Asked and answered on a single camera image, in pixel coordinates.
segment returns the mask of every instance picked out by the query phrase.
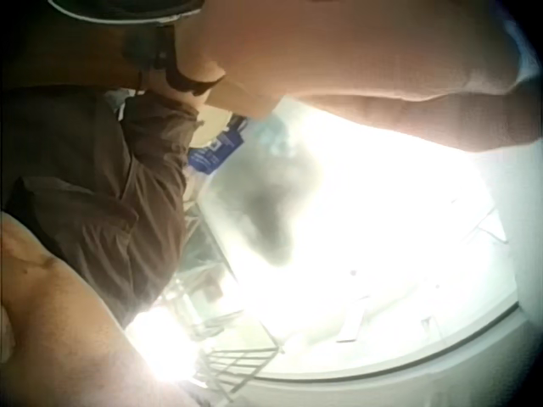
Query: brown jacket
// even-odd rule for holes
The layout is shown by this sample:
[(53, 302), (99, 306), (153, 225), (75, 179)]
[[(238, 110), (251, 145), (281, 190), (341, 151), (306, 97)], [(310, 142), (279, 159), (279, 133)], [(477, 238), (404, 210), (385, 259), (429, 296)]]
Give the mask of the brown jacket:
[(4, 94), (2, 116), (2, 209), (126, 326), (179, 264), (196, 112), (148, 92), (120, 123), (100, 93), (51, 87)]

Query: brown shirt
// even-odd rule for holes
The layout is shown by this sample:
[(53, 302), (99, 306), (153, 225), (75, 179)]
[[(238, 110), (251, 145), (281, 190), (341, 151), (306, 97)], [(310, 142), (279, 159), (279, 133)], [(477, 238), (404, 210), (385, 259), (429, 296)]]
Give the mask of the brown shirt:
[(3, 95), (2, 209), (80, 273), (122, 326), (179, 264), (196, 119), (152, 92), (128, 99), (121, 122), (93, 90)]

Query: blue object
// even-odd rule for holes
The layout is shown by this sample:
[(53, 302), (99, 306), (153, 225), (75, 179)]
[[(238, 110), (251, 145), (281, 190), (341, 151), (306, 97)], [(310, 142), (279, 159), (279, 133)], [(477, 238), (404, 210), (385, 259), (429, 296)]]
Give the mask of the blue object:
[(188, 152), (188, 164), (198, 172), (211, 174), (244, 143), (237, 128), (221, 133), (206, 148), (193, 148)]

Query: bright light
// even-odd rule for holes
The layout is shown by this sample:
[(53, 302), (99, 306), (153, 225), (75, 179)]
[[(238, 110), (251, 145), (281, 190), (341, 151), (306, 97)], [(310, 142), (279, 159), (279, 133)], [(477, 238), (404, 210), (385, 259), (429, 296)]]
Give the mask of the bright light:
[(178, 382), (194, 375), (198, 346), (167, 309), (139, 314), (126, 335), (160, 380)]

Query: blue package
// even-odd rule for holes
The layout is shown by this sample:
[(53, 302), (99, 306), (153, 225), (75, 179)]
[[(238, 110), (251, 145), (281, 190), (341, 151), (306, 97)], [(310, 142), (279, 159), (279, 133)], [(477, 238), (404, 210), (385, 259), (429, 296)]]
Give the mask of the blue package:
[(210, 175), (244, 143), (237, 128), (221, 133), (206, 148), (193, 148), (188, 152), (188, 164), (196, 171)]

